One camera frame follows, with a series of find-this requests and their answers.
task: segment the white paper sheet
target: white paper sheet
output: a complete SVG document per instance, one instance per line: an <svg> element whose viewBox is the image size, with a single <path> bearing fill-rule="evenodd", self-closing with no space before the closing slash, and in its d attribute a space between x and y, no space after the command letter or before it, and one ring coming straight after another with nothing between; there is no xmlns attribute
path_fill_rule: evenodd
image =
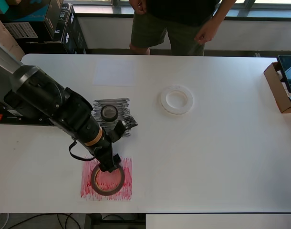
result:
<svg viewBox="0 0 291 229"><path fill-rule="evenodd" d="M98 60L94 85L132 87L135 85L135 64L127 60Z"/></svg>

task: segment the white tape roll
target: white tape roll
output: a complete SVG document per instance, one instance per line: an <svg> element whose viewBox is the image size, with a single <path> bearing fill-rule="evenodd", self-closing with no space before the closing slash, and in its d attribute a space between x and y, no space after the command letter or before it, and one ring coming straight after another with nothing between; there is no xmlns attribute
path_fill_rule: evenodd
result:
<svg viewBox="0 0 291 229"><path fill-rule="evenodd" d="M168 97L171 94L178 94L182 97L184 97L185 99L185 104L182 107L174 107L172 106L171 102L168 100ZM179 86L179 85L174 85L171 87L168 87L166 89L164 89L160 95L160 103L162 105L162 107L169 113L173 114L173 115L181 115L184 113L187 113L193 106L193 96L191 94L191 92L183 87L183 86Z"/></svg>

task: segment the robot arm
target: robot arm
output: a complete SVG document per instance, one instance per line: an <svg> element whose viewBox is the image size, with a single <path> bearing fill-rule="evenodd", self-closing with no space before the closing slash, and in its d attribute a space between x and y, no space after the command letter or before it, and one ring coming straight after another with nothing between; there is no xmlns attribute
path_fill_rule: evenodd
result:
<svg viewBox="0 0 291 229"><path fill-rule="evenodd" d="M74 140L70 154L79 160L98 159L100 169L112 172L119 167L120 157L113 155L112 143L127 129L136 126L133 117L118 121L115 129L106 133L92 116L92 106L70 88L63 88L37 66L23 65L0 46L0 75L10 79L13 93L41 112ZM85 159L71 153L79 141L93 158Z"/></svg>

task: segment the black shirt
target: black shirt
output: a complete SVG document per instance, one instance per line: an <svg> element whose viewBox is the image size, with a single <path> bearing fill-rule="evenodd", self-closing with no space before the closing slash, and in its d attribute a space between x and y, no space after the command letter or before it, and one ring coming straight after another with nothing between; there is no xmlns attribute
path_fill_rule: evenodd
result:
<svg viewBox="0 0 291 229"><path fill-rule="evenodd" d="M214 13L219 0L147 0L147 11L155 17L199 26Z"/></svg>

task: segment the phone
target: phone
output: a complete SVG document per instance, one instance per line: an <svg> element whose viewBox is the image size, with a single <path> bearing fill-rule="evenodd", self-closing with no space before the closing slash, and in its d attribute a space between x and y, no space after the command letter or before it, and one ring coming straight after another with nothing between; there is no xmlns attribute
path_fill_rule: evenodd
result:
<svg viewBox="0 0 291 229"><path fill-rule="evenodd" d="M291 93L291 55L279 55L277 60L281 65L283 80Z"/></svg>

